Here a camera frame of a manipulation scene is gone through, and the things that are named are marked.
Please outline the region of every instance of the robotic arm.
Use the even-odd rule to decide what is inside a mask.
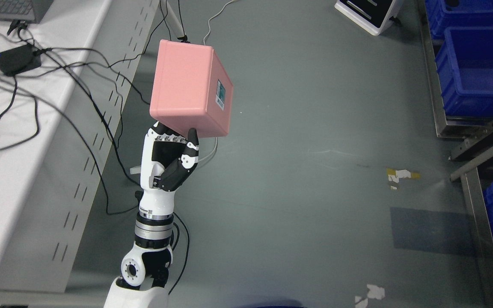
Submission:
[[[133,248],[121,262],[121,276],[110,288],[104,308],[164,308],[168,304],[168,267],[172,264],[174,193],[195,170],[197,131],[187,139],[159,121],[144,138],[140,185],[143,189]],[[147,290],[140,290],[152,278]]]

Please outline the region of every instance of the paper scrap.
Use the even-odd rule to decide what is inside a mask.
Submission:
[[[417,172],[410,172],[409,170],[395,170],[387,168],[387,181],[391,190],[397,190],[396,184],[400,182],[400,179],[414,179],[417,180],[421,178],[421,174]]]
[[[385,289],[378,287],[377,285],[367,284],[368,294],[366,295],[370,299],[383,300],[385,298]]]
[[[388,174],[387,175],[387,180],[389,180],[389,182],[399,183],[399,177],[397,177],[396,175],[390,175],[390,174]]]
[[[397,170],[397,171],[395,171],[395,175],[399,179],[405,179],[405,178],[408,178],[409,179],[409,178],[412,177],[412,174],[408,170]]]

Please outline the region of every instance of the black cable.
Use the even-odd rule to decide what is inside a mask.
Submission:
[[[3,80],[1,78],[0,78],[0,82],[4,82],[6,84],[10,84],[9,82],[6,82],[6,80]],[[15,90],[6,89],[3,86],[0,86],[0,90],[6,91],[6,92],[12,92],[12,93],[14,93],[14,95],[31,97],[35,101],[37,101],[37,100],[38,101],[41,101],[41,102],[47,104],[52,109],[54,109],[55,111],[57,111],[57,113],[59,113],[59,115],[61,115],[64,119],[66,119],[66,121],[68,121],[68,123],[70,123],[70,125],[72,126],[72,128],[74,129],[74,131],[76,131],[77,135],[81,138],[81,141],[83,142],[83,144],[86,146],[87,150],[90,153],[90,156],[94,160],[94,165],[96,166],[96,172],[98,173],[98,176],[100,177],[100,183],[102,184],[104,195],[106,197],[106,213],[107,213],[108,212],[109,200],[110,199],[109,199],[109,196],[108,196],[108,191],[107,191],[107,188],[106,188],[106,183],[104,182],[104,178],[102,177],[102,171],[100,170],[100,166],[98,165],[98,161],[96,160],[96,156],[94,156],[94,152],[92,151],[92,149],[90,148],[88,142],[86,142],[85,138],[83,137],[83,135],[81,134],[81,132],[79,131],[79,129],[77,128],[77,126],[74,124],[74,122],[65,113],[63,113],[63,111],[61,111],[60,109],[58,109],[58,107],[56,107],[55,105],[53,105],[49,101],[40,98],[39,96],[33,95],[32,93],[30,93],[27,90],[24,90],[24,89],[21,89],[21,88],[17,88],[17,90],[23,92],[23,93],[18,93]]]
[[[178,241],[180,240],[180,227],[178,227],[176,222],[173,222],[172,224],[176,228],[176,242],[174,242],[174,245],[172,246],[172,250],[175,250],[176,246],[178,246]]]
[[[55,62],[55,64],[57,64],[59,66],[62,66],[60,64],[60,62],[56,61],[52,56],[49,55],[49,52],[45,53],[45,55],[49,59],[51,59],[53,62]],[[109,136],[110,136],[111,144],[112,144],[113,149],[114,149],[114,151],[116,153],[117,162],[119,163],[119,166],[121,167],[121,170],[123,170],[123,174],[125,175],[125,177],[129,181],[131,181],[132,183],[135,183],[136,185],[140,186],[140,184],[136,180],[132,179],[129,176],[129,174],[127,173],[127,170],[125,170],[125,166],[123,166],[123,162],[121,161],[121,158],[119,157],[119,152],[118,152],[118,149],[117,149],[117,144],[116,144],[115,138],[113,137],[113,134],[111,133],[111,129],[108,126],[107,121],[104,119],[104,115],[102,114],[102,112],[100,112],[100,109],[96,105],[96,102],[94,102],[94,98],[92,97],[92,95],[90,94],[90,92],[88,90],[86,90],[86,88],[84,88],[84,86],[82,86],[82,84],[79,82],[78,78],[76,76],[74,76],[74,74],[73,74],[72,71],[70,71],[69,69],[64,68],[64,67],[62,67],[62,68],[64,69],[64,72],[66,72],[70,77],[72,77],[72,79],[76,82],[76,84],[88,96],[89,100],[91,101],[92,107],[94,107],[94,110],[96,111],[96,113],[98,114],[98,117],[102,121],[102,124],[104,125],[104,128],[106,129],[107,134],[109,134]]]
[[[170,242],[169,242],[169,245],[172,246],[173,243],[174,243],[174,230],[172,230],[170,232]]]
[[[149,42],[151,41],[151,37],[153,36],[153,33],[163,23],[163,21],[165,21],[165,19],[166,19],[166,15],[163,16],[163,20],[161,20],[161,22],[158,23],[157,26],[155,26],[155,28],[153,29],[153,31],[151,31],[151,34],[149,35],[149,38],[148,38],[147,43],[146,43],[146,46],[144,47],[144,50],[142,51],[141,54],[137,54],[134,58],[131,58],[131,59],[123,59],[123,60],[116,61],[113,64],[111,64],[110,67],[114,66],[115,64],[121,63],[121,62],[134,61],[134,60],[138,59],[138,57],[140,57],[141,55],[144,55],[146,53],[146,51],[147,51],[147,47],[149,46]]]
[[[10,99],[10,103],[8,104],[8,106],[5,108],[4,111],[2,111],[0,113],[0,121],[5,116],[5,114],[14,105],[14,101],[15,101],[15,98],[16,98],[16,92],[18,91],[18,81],[16,80],[15,77],[13,77],[12,79],[14,80],[14,89],[12,91],[12,97]],[[39,132],[41,131],[41,126],[39,125],[38,103],[37,103],[37,99],[36,98],[33,98],[33,103],[34,103],[33,113],[34,113],[35,122],[36,122],[36,131],[35,131],[35,133],[33,133],[33,135],[31,135],[31,136],[29,136],[29,137],[27,137],[25,139],[20,140],[19,142],[15,142],[14,144],[10,144],[8,146],[4,146],[4,147],[0,148],[0,151],[8,150],[10,148],[14,148],[15,146],[18,146],[18,145],[21,145],[21,144],[23,144],[25,142],[28,142],[28,141],[32,140],[33,138],[35,138],[37,135],[39,135]]]
[[[108,215],[108,216],[124,214],[124,213],[127,213],[127,212],[132,211],[133,209],[138,209],[138,205],[135,205],[135,206],[133,206],[133,207],[131,207],[129,209],[122,210],[121,212],[113,212],[113,213],[110,213],[110,212],[108,212],[108,206],[109,206],[109,202],[106,202],[106,215]]]
[[[178,282],[182,278],[182,275],[184,274],[184,270],[186,269],[187,258],[190,254],[190,232],[187,229],[186,224],[184,224],[184,222],[180,218],[180,216],[178,216],[178,214],[176,214],[176,212],[174,213],[174,215],[176,216],[176,218],[178,218],[178,220],[180,220],[180,222],[182,223],[182,226],[184,226],[184,229],[186,230],[187,244],[186,244],[186,257],[184,258],[184,265],[182,266],[182,271],[180,272],[180,275],[178,276],[178,279],[176,279],[176,282],[174,283],[172,288],[170,288],[169,295],[170,295],[170,293],[172,293],[172,290],[174,290],[174,288],[176,287],[176,285],[178,284]]]
[[[168,7],[169,3],[168,2],[165,2],[165,6],[166,6],[166,13],[168,14],[169,13],[169,7]],[[172,35],[170,34],[170,28],[169,28],[169,25],[166,23],[166,19],[163,19],[165,21],[165,26],[166,26],[166,29],[167,31],[169,31],[169,41],[172,41]]]
[[[142,95],[142,92],[133,84],[133,82],[127,76],[121,74],[121,72],[117,72],[116,70],[114,70],[112,68],[112,66],[108,62],[107,58],[100,51],[98,51],[96,49],[92,49],[92,48],[79,48],[79,47],[78,48],[64,48],[64,47],[53,47],[53,48],[51,48],[51,50],[55,50],[55,49],[63,50],[63,51],[87,50],[87,51],[93,51],[93,52],[98,53],[99,55],[102,56],[102,58],[104,59],[104,62],[106,62],[106,65],[104,65],[100,62],[95,62],[95,61],[93,61],[93,62],[74,62],[73,64],[70,64],[70,65],[78,64],[77,66],[82,66],[82,65],[96,64],[96,65],[101,66],[103,68],[109,68],[113,73],[117,74],[117,78],[122,77],[124,80],[127,81],[127,83],[131,86],[131,88],[133,88],[133,90],[135,90],[135,92],[138,93],[138,95],[140,96],[140,99],[142,100],[143,103],[145,103],[146,105],[150,104],[147,100],[145,100],[145,98]]]
[[[100,78],[104,79],[104,80],[107,80],[109,82],[112,82],[114,87],[115,87],[115,93],[117,93],[117,97],[119,97],[121,99],[121,101],[119,102],[119,123],[117,123],[117,125],[121,124],[121,132],[119,133],[119,136],[117,137],[117,148],[119,148],[119,141],[121,140],[121,136],[123,135],[123,130],[125,129],[124,126],[125,124],[123,123],[123,103],[124,103],[124,99],[123,99],[123,94],[119,93],[119,90],[117,89],[117,82],[115,82],[114,80],[110,79],[110,78],[107,78],[106,76],[98,73],[94,68],[91,68],[89,64],[86,64],[86,67],[88,67],[94,74],[96,74],[96,76],[99,76]]]
[[[186,35],[186,29],[184,28],[184,21],[182,21],[182,10],[180,9],[180,0],[178,0],[178,15],[180,16],[180,24],[182,25],[182,31],[184,32],[184,36]]]
[[[106,66],[104,66],[102,63],[99,62],[89,62],[88,64],[96,64],[102,66],[103,68],[106,68]],[[126,80],[131,85],[131,88],[133,88],[133,90],[135,90],[135,92],[138,93],[143,103],[145,103],[146,105],[150,105],[150,103],[143,98],[142,92],[133,84],[133,82],[131,82],[129,78],[127,78],[127,76],[121,74],[120,72],[115,72],[115,73],[118,74],[118,76],[121,76],[124,80]]]

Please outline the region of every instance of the white device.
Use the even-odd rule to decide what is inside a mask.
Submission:
[[[396,20],[404,0],[338,0],[334,7],[372,35]]]

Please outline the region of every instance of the cable connector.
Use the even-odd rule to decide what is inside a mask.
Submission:
[[[398,18],[397,18],[397,17],[395,17],[395,16],[391,16],[391,17],[389,18],[389,20],[393,21],[393,23],[394,23],[395,25],[399,26],[399,27],[402,27],[402,26],[403,26],[403,23],[401,22],[401,20],[400,20],[400,19],[398,19]]]
[[[33,51],[33,55],[34,56],[40,56],[40,55],[45,54],[45,53],[47,53],[49,51],[52,51],[52,50],[53,49],[50,48],[50,47],[49,48],[45,48],[45,49],[36,49],[36,50]]]
[[[7,30],[7,35],[10,35],[15,29],[20,33],[21,30],[27,29],[29,23],[20,19],[13,19],[10,23],[9,29]]]

